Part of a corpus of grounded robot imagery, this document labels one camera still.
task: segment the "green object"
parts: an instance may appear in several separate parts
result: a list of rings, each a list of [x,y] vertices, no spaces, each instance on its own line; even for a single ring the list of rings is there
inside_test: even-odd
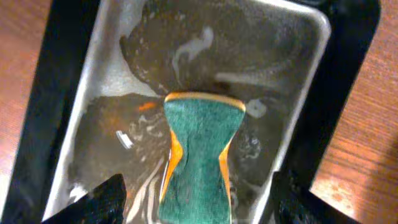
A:
[[[164,111],[183,153],[160,201],[160,219],[169,223],[231,223],[229,189],[219,157],[228,150],[244,109],[216,100],[177,98],[166,101]]]

